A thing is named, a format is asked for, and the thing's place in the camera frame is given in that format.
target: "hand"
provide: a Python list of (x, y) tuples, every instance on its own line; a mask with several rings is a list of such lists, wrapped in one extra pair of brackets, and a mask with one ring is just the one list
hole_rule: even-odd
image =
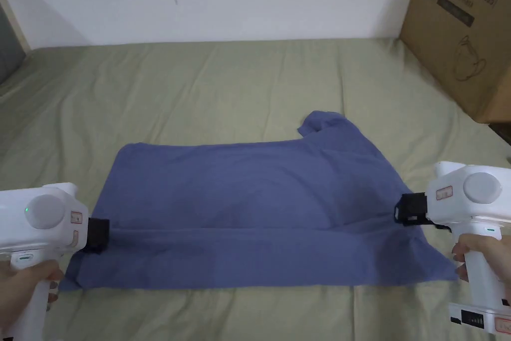
[[(48, 260), (21, 271), (14, 271), (8, 262), (0, 263), (0, 333), (11, 327), (30, 301), (38, 282), (43, 280), (60, 281), (64, 273), (56, 260)], [(50, 288), (57, 284), (52, 282)], [(58, 298), (48, 295), (48, 302)]]
[[(463, 234), (452, 248), (454, 260), (465, 262), (465, 253), (481, 252), (490, 268), (506, 286), (506, 299), (511, 301), (511, 236), (503, 236), (502, 240), (490, 236)], [(467, 266), (461, 265), (456, 273), (464, 281), (469, 280)]]

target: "blue t-shirt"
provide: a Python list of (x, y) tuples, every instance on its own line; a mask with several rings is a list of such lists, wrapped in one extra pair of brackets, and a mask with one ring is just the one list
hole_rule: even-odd
[(73, 256), (61, 288), (404, 285), (455, 279), (418, 227), (393, 221), (410, 193), (342, 115), (312, 112), (300, 140), (130, 144), (93, 216), (109, 248)]

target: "cardboard box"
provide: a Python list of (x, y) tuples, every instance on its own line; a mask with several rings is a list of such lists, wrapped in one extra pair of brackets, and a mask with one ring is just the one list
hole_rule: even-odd
[(400, 38), (473, 120), (511, 122), (511, 0), (410, 0)]

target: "mattress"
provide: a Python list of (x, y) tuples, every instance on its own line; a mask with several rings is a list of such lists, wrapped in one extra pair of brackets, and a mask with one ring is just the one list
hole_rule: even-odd
[[(125, 144), (291, 140), (316, 109), (344, 113), (414, 191), (440, 160), (509, 167), (511, 147), (465, 115), (398, 40), (158, 43), (30, 53), (0, 86), (0, 188), (72, 182), (92, 210)], [(449, 257), (450, 234), (424, 231)], [(45, 337), (486, 340), (449, 321), (448, 302), (468, 299), (460, 282), (99, 289), (61, 294)]]

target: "circular gray button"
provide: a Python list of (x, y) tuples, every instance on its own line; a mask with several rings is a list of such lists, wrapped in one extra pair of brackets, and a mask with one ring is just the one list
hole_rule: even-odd
[(491, 204), (503, 191), (503, 187), (494, 175), (478, 172), (466, 178), (463, 191), (477, 204)]
[(25, 208), (25, 217), (36, 229), (55, 228), (64, 218), (64, 203), (52, 195), (40, 195), (30, 200)]

